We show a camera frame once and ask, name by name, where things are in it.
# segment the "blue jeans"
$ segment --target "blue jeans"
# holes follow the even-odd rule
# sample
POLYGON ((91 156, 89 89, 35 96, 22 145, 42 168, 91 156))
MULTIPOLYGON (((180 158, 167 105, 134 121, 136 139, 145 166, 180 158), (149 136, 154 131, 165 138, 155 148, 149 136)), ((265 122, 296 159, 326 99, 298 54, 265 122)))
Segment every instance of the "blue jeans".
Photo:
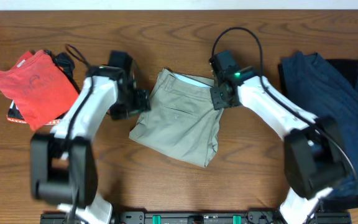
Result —
MULTIPOLYGON (((319 117, 332 116, 338 123, 346 152, 358 173, 358 76, 355 87, 319 54, 301 52, 282 60, 289 100, 319 117)), ((334 196, 353 194, 347 179, 334 196)))

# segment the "green connector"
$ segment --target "green connector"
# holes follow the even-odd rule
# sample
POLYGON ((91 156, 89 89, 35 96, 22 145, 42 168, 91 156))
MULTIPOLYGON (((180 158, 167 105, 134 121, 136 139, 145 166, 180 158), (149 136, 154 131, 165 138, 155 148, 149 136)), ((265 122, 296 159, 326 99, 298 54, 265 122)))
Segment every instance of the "green connector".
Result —
POLYGON ((241 224, 241 216, 233 215, 233 224, 241 224))
POLYGON ((153 224, 161 224, 161 216, 153 215, 153 224))

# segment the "red t-shirt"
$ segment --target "red t-shirt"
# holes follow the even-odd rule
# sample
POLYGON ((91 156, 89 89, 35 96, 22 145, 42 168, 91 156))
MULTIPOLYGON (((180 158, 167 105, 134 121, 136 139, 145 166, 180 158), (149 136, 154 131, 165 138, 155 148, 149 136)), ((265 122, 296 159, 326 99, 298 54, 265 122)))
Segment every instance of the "red t-shirt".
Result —
POLYGON ((33 130, 67 112, 78 93, 43 50, 26 52, 9 71, 0 71, 0 91, 15 101, 33 130))

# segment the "wood grain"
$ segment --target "wood grain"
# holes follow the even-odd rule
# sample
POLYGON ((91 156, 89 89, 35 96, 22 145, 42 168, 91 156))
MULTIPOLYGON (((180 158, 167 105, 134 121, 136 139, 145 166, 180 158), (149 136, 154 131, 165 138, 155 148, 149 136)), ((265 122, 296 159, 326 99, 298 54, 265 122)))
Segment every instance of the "wood grain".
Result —
MULTIPOLYGON (((358 58, 358 11, 33 11, 0 12, 0 70, 27 50, 64 51, 77 46, 91 63, 107 63, 110 50, 125 50, 138 62, 142 85, 152 89, 158 72, 210 77, 215 38, 244 26, 264 46, 264 70, 279 87, 277 64, 297 50, 325 58, 358 58)), ((253 39, 242 32, 223 37, 243 65, 258 67, 253 39)), ((85 68, 76 63, 82 86, 85 68)), ((0 92, 0 223, 37 223, 51 208, 31 199, 29 140, 32 131, 6 121, 10 100, 0 92)), ((105 117, 94 141, 99 189, 108 200, 149 211, 246 210, 277 207, 288 190, 278 136, 245 108, 226 110, 219 150, 205 169, 176 161, 128 139, 136 118, 105 117)), ((358 223, 358 209, 352 211, 358 223)))

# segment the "black wire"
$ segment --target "black wire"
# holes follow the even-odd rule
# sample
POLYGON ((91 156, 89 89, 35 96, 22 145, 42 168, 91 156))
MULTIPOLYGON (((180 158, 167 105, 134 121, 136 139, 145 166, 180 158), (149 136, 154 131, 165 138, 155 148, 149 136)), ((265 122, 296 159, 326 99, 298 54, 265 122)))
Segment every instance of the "black wire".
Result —
MULTIPOLYGON (((77 48, 75 48, 74 46, 70 45, 70 44, 66 44, 65 48, 67 50, 67 52, 73 56, 74 58, 76 58, 78 61, 84 63, 87 67, 87 69, 91 68, 91 65, 89 64, 89 62, 85 59, 85 57, 80 53, 79 50, 77 50, 77 48), (73 52, 71 52, 71 49, 73 49, 78 55, 73 54, 73 52)), ((75 119, 78 116, 78 114, 80 113, 82 107, 84 107, 86 101, 88 100, 88 98, 92 95, 93 93, 93 88, 94 88, 94 83, 93 83, 93 73, 89 76, 91 78, 91 86, 89 88, 89 92, 86 94, 86 96, 84 97, 84 100, 80 103, 80 105, 77 107, 77 109, 75 110, 73 116, 71 117, 70 122, 68 123, 68 128, 67 128, 67 135, 65 138, 65 141, 63 143, 64 147, 67 149, 67 151, 70 151, 71 149, 71 145, 70 145, 70 139, 71 139, 71 133, 72 133, 72 129, 74 127, 74 123, 75 123, 75 119)), ((70 210, 69 216, 68 216, 68 221, 69 222, 73 222, 75 219, 75 211, 77 208, 77 204, 78 204, 78 194, 79 194, 79 190, 78 190, 78 186, 75 186, 75 188, 73 189, 73 206, 70 210)))
POLYGON ((84 55, 81 54, 81 52, 79 50, 77 50, 77 48, 75 48, 74 46, 72 46, 71 44, 65 44, 65 48, 66 51, 73 56, 75 59, 77 59, 78 61, 84 63, 87 67, 87 69, 89 69, 91 67, 91 64, 89 64, 89 62, 86 60, 86 58, 84 57, 84 55), (71 49, 73 49, 78 55, 75 55, 73 52, 71 52, 71 49))
POLYGON ((346 154, 346 152, 339 146, 339 144, 328 134, 326 133, 324 130, 320 129, 319 127, 317 127, 317 125, 315 125, 314 123, 308 121, 306 118, 302 117, 300 114, 298 114, 296 111, 292 110, 289 106, 287 106, 285 103, 283 103, 282 101, 280 101, 275 95, 273 95, 269 88, 265 86, 265 83, 263 82, 263 75, 264 75, 264 68, 263 68, 263 51, 262 51, 262 45, 259 42, 259 38, 249 29, 243 28, 243 27, 231 27, 228 28, 227 30, 225 30, 221 35, 219 35, 219 37, 215 40, 215 43, 213 45, 212 48, 212 56, 214 56, 215 53, 215 47, 216 44, 218 43, 219 39, 227 32, 229 32, 230 30, 243 30, 248 32, 251 36, 254 37, 254 39, 256 40, 256 43, 258 44, 259 47, 259 60, 260 60, 260 73, 259 73, 259 78, 260 78, 260 84, 263 88, 263 90, 274 100, 276 101, 276 103, 278 103, 280 106, 282 106, 283 108, 285 108, 287 111, 289 111, 293 116, 295 116, 296 118, 300 119, 301 121, 305 122, 307 125, 311 126, 312 128, 314 128, 314 130, 316 130, 317 132, 319 132, 322 136, 324 136, 328 141, 330 141, 336 148, 339 149, 339 151, 341 152, 341 154, 343 155, 343 157, 345 158, 345 160, 347 161, 347 163, 349 164, 353 176, 354 176, 354 182, 355 184, 355 191, 356 194, 358 193, 358 176, 357 176, 357 172, 355 170, 355 168, 353 167, 353 164, 351 162, 351 160, 349 159, 349 156, 346 154))
POLYGON ((62 69, 62 67, 59 64, 59 61, 56 59, 56 57, 54 57, 52 59, 52 61, 54 60, 54 62, 57 64, 57 68, 66 76, 66 78, 68 79, 68 81, 73 85, 75 91, 77 91, 77 93, 80 93, 81 90, 78 87, 77 83, 74 81, 74 78, 69 76, 68 74, 66 74, 66 72, 64 71, 64 69, 62 69))

